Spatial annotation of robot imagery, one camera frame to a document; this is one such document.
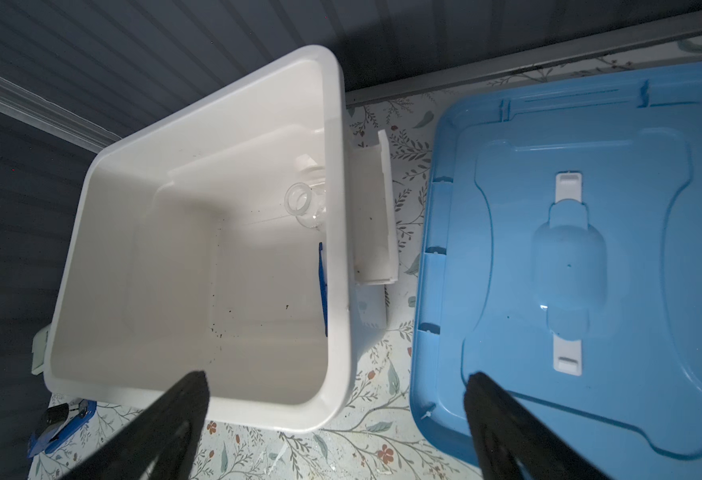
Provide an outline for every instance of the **white plastic piece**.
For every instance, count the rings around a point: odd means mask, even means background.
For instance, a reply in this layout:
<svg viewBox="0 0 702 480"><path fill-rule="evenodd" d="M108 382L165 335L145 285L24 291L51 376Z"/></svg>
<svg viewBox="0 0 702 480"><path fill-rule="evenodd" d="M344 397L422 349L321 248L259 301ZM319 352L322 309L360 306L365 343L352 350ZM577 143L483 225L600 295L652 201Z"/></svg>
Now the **white plastic piece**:
<svg viewBox="0 0 702 480"><path fill-rule="evenodd" d="M353 386L352 334L363 327L351 321L349 201L358 195L349 191L345 110L337 60L308 46L104 149L74 223L48 388L145 408L204 370L217 421L307 432L334 417ZM387 143L376 148L386 190L365 191L380 206L393 195ZM324 169L324 232L283 206L290 185L312 186L306 169ZM379 215L393 228L391 212Z"/></svg>
<svg viewBox="0 0 702 480"><path fill-rule="evenodd" d="M562 200L583 201L583 174L577 172L567 172L556 175L556 200L558 204Z"/></svg>
<svg viewBox="0 0 702 480"><path fill-rule="evenodd" d="M349 152L354 276L357 283L382 285L399 279L391 155L385 130L378 144Z"/></svg>
<svg viewBox="0 0 702 480"><path fill-rule="evenodd" d="M562 200L583 201L583 174L567 172L556 175L555 203ZM583 374L583 350L580 340L569 341L554 334L554 370L568 375Z"/></svg>
<svg viewBox="0 0 702 480"><path fill-rule="evenodd" d="M582 341L569 341L554 334L554 370L567 375L583 375Z"/></svg>
<svg viewBox="0 0 702 480"><path fill-rule="evenodd" d="M34 335L31 341L31 374L39 375L45 369L45 350L47 348L47 336L50 326L44 326Z"/></svg>

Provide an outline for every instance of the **leaf pattern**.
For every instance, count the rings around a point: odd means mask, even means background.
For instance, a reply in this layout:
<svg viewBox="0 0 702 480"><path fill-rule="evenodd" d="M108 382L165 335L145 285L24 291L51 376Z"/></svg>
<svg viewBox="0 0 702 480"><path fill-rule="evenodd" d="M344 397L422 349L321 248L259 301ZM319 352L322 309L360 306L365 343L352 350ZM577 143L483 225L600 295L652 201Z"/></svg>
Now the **leaf pattern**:
<svg viewBox="0 0 702 480"><path fill-rule="evenodd" d="M324 440L322 440L322 437L315 435L313 436L313 440L319 446L319 450L322 451L322 456L327 458L327 444L324 442Z"/></svg>
<svg viewBox="0 0 702 480"><path fill-rule="evenodd" d="M226 472L228 470L228 453L226 452L226 446L223 446L223 453L221 454L221 472Z"/></svg>
<svg viewBox="0 0 702 480"><path fill-rule="evenodd" d="M423 128L424 126L431 123L431 120L433 120L433 119L434 119L434 112L429 110L423 114L423 118L413 128Z"/></svg>
<svg viewBox="0 0 702 480"><path fill-rule="evenodd" d="M377 422L375 425L371 425L367 427L367 432L373 432L373 433L379 433L379 432L385 432L389 428L391 428L391 425L393 422Z"/></svg>
<svg viewBox="0 0 702 480"><path fill-rule="evenodd" d="M481 478L477 468L431 446L420 434L409 411L413 307L417 302L419 252L438 123L434 120L466 94L510 84L620 72L690 57L702 58L702 36L554 67L531 66L526 72L481 84L349 108L348 126L354 145L367 146L366 138L372 138L374 144L376 132L382 128L389 136L395 228L402 264L399 282L385 288L388 329L359 360L346 407L324 428L294 435L212 420L197 446L191 479ZM67 400L54 395L51 405ZM64 475L139 413L126 406L98 404L97 415L58 451L34 459L30 478L54 480Z"/></svg>
<svg viewBox="0 0 702 480"><path fill-rule="evenodd" d="M391 395L399 393L399 375L396 373L393 363L389 365L389 393Z"/></svg>

